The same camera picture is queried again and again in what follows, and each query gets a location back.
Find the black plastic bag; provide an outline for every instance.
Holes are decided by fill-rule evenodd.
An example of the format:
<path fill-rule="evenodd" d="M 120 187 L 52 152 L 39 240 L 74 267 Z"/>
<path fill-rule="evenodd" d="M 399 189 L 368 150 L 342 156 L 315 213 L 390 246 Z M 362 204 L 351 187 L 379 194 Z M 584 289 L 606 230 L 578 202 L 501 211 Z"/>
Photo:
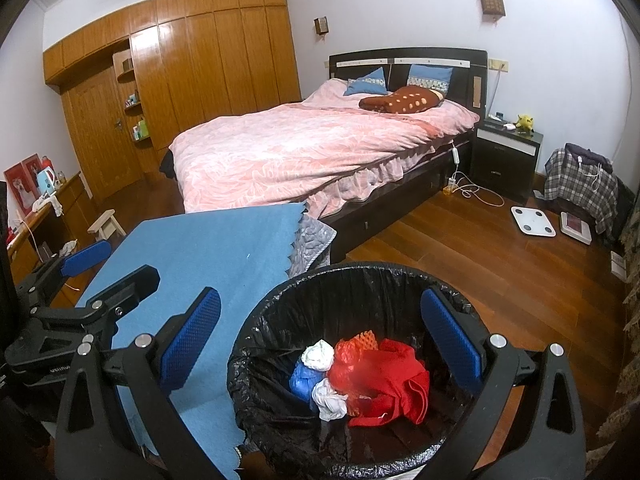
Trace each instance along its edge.
<path fill-rule="evenodd" d="M 274 288 L 242 326 L 228 361 L 236 423 L 277 473 L 292 478 L 385 478 L 429 460 L 471 397 L 460 389 L 426 332 L 420 297 L 438 285 L 462 312 L 479 319 L 452 287 L 409 267 L 338 264 Z M 430 371 L 429 406 L 418 426 L 400 417 L 378 428 L 349 428 L 348 416 L 323 422 L 289 391 L 296 360 L 309 345 L 373 330 L 414 347 Z"/>

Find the plaid cloth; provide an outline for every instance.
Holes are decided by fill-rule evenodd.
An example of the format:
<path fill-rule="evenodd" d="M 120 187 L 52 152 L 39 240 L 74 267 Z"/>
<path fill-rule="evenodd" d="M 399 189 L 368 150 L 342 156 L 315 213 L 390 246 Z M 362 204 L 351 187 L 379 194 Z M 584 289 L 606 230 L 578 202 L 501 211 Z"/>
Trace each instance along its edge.
<path fill-rule="evenodd" d="M 598 165 L 583 163 L 580 170 L 566 147 L 551 154 L 545 170 L 545 200 L 564 198 L 583 208 L 595 219 L 597 234 L 606 232 L 610 237 L 618 200 L 616 176 Z"/>

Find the pink blanket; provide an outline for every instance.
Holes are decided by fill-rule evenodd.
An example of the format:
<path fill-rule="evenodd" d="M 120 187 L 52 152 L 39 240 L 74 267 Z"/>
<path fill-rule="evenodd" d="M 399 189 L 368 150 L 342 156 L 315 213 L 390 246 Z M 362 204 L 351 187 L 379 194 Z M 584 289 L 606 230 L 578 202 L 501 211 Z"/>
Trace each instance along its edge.
<path fill-rule="evenodd" d="M 420 114 L 367 112 L 358 108 L 366 95 L 343 97 L 345 87 L 332 79 L 303 103 L 218 117 L 176 137 L 185 211 L 307 200 L 311 216 L 326 216 L 399 180 L 434 142 L 479 119 L 450 101 Z"/>

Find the yellow plush toy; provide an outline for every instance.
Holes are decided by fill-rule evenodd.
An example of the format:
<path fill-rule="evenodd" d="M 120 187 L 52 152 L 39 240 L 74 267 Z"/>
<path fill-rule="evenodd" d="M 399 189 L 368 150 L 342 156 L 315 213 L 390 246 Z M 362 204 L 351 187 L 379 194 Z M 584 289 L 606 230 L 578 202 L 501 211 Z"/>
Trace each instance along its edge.
<path fill-rule="evenodd" d="M 519 130 L 525 130 L 530 134 L 533 131 L 533 117 L 529 115 L 519 115 L 516 128 Z"/>

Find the brown spotted cushion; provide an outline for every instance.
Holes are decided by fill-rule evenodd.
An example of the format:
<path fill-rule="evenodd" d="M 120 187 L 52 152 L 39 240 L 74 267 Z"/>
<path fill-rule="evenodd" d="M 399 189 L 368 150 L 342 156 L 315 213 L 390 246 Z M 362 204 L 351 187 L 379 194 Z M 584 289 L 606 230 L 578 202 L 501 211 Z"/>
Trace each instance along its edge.
<path fill-rule="evenodd" d="M 358 106 L 383 114 L 417 114 L 438 106 L 443 99 L 444 96 L 437 90 L 409 85 L 389 95 L 365 97 Z"/>

